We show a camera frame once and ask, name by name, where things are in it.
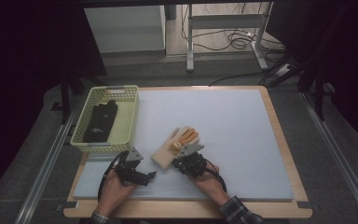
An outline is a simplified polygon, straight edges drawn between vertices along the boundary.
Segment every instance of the human hand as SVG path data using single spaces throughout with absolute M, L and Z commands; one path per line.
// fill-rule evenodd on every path
M 208 161 L 206 168 L 219 173 L 219 167 L 217 165 L 211 164 Z M 188 175 L 187 178 L 190 179 L 200 190 L 202 190 L 202 192 L 208 195 L 219 206 L 222 206 L 230 199 L 228 194 L 223 190 L 223 186 L 220 181 L 214 175 L 208 172 L 204 172 L 201 176 L 198 177 Z
M 100 201 L 94 212 L 109 217 L 117 207 L 127 200 L 136 186 L 135 184 L 123 186 L 115 169 L 110 170 L 103 184 Z

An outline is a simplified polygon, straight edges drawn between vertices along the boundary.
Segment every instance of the wooden frame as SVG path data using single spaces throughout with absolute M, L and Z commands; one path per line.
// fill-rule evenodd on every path
M 140 91 L 155 90 L 259 90 L 269 121 L 279 149 L 282 154 L 283 162 L 289 175 L 290 183 L 294 193 L 291 202 L 244 202 L 253 212 L 264 218 L 308 218 L 312 215 L 310 206 L 299 207 L 299 203 L 309 204 L 307 194 L 298 175 L 295 162 L 289 150 L 289 146 L 284 138 L 281 125 L 275 114 L 274 107 L 269 98 L 269 93 L 265 87 L 261 86 L 227 86 L 227 87 L 158 87 L 140 88 Z M 82 157 L 77 170 L 74 184 L 68 196 L 68 202 L 76 202 L 75 208 L 65 208 L 63 213 L 66 217 L 90 217 L 97 206 L 97 200 L 77 200 L 72 195 L 75 191 L 77 181 L 83 172 L 88 153 Z M 216 205 L 210 201 L 146 201 L 146 200 L 127 200 L 113 214 L 112 217 L 120 218 L 221 218 Z

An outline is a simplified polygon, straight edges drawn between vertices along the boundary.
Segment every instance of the plastic basket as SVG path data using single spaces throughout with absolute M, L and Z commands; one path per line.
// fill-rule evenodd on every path
M 107 104 L 110 100 L 116 101 L 118 110 L 107 142 L 83 142 L 83 136 L 89 126 L 93 107 L 98 104 Z M 92 88 L 89 91 L 89 96 L 80 114 L 74 134 L 72 135 L 71 145 L 85 152 L 111 152 L 131 149 L 138 116 L 138 103 L 139 96 L 137 86 Z

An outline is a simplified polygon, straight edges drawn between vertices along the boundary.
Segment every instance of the white board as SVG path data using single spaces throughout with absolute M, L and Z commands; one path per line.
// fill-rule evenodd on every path
M 199 200 L 206 196 L 174 167 L 164 171 L 151 155 L 176 127 L 200 133 L 199 151 L 220 167 L 230 196 L 243 200 L 288 201 L 294 198 L 269 116 L 259 90 L 139 91 L 134 146 L 144 156 L 137 171 L 157 171 L 133 199 Z M 74 192 L 96 198 L 111 158 L 90 155 Z

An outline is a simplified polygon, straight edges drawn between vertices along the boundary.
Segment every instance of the person's arm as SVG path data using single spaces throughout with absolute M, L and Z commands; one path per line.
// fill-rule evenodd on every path
M 134 184 L 124 187 L 115 169 L 112 169 L 106 177 L 100 201 L 92 213 L 89 224 L 108 223 L 112 212 L 127 200 L 135 188 Z
M 209 162 L 207 162 L 206 168 L 219 172 L 219 167 Z M 212 174 L 204 172 L 200 177 L 189 176 L 188 178 L 219 206 L 219 212 L 227 223 L 263 223 L 264 219 L 260 215 L 252 213 L 236 196 L 230 198 L 223 190 L 222 184 Z

